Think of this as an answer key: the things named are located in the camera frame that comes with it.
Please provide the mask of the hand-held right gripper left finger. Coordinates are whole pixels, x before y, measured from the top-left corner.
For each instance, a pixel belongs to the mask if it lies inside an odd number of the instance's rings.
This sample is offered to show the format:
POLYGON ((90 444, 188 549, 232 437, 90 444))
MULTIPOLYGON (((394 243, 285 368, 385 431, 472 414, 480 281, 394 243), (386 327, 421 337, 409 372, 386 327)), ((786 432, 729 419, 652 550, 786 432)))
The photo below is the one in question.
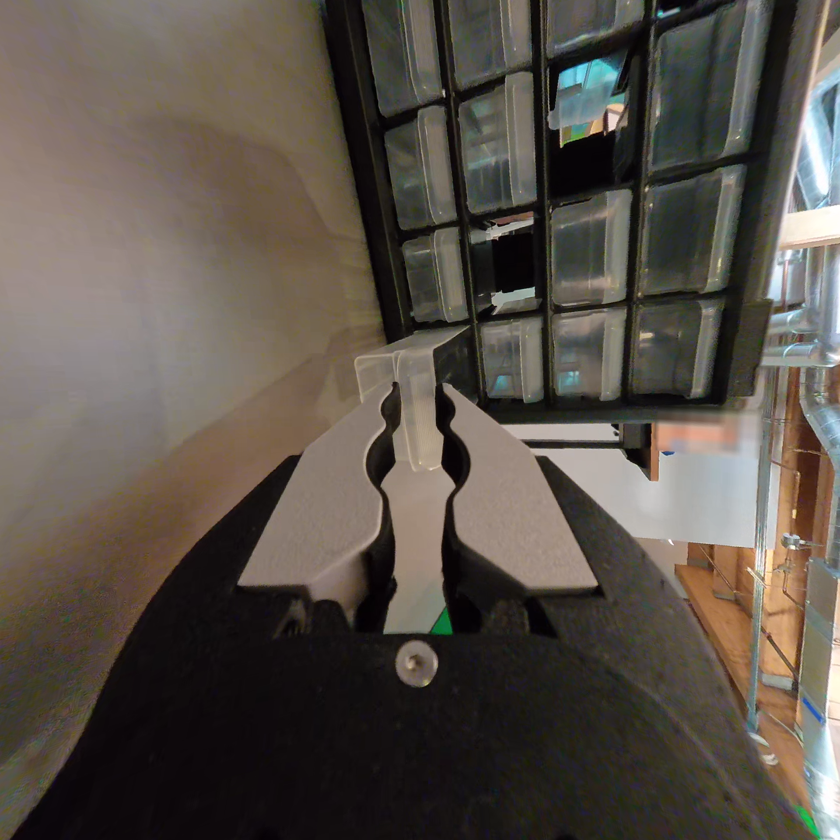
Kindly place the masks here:
POLYGON ((396 462, 396 383, 365 402, 300 455, 238 586, 335 602, 356 631, 381 633, 396 593, 395 534, 382 482, 396 462))

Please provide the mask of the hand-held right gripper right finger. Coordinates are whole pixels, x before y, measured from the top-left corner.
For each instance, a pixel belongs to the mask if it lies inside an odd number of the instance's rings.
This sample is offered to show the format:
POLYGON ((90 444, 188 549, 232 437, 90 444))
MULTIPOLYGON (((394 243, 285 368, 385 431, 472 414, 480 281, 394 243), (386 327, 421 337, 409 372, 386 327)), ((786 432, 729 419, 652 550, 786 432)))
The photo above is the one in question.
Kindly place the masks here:
POLYGON ((537 457, 452 385, 436 390, 444 513, 444 598, 455 634, 495 618, 527 633, 537 602, 588 598, 599 584, 537 457))

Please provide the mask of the clear plastic drawer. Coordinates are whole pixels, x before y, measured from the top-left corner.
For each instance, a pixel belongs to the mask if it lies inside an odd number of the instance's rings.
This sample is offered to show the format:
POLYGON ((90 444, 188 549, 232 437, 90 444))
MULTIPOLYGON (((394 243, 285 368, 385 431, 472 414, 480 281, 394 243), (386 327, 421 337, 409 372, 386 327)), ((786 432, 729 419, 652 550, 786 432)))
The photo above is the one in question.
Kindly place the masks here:
POLYGON ((478 378, 471 327, 430 329, 369 350, 353 362, 360 399, 381 385, 398 384, 401 422, 394 434, 395 458, 415 472, 441 466, 444 438, 436 420, 436 389, 451 384, 477 402, 478 378))

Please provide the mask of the set of small clear drawers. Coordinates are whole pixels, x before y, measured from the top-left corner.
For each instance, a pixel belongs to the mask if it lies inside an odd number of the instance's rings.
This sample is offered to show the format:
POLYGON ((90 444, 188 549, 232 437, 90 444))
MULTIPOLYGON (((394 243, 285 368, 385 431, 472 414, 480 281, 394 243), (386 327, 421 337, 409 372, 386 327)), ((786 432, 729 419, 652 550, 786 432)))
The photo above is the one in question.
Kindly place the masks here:
POLYGON ((345 2, 399 334, 481 403, 740 397, 779 2, 345 2))

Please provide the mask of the silver ventilation duct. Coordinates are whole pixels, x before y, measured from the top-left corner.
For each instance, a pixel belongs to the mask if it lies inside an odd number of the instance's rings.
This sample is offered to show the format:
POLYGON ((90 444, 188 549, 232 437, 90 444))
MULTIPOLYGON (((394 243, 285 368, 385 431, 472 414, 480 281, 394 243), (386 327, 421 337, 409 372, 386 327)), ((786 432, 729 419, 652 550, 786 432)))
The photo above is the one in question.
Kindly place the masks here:
POLYGON ((800 408, 833 470, 822 555, 806 574, 805 622, 799 677, 804 775, 820 838, 839 837, 839 405, 831 383, 839 363, 838 298, 838 98, 831 146, 816 132, 815 106, 838 95, 838 59, 817 80, 805 117, 801 159, 826 167, 827 205, 791 215, 791 249, 812 262, 805 304, 773 315, 770 347, 762 363, 801 370, 800 408))

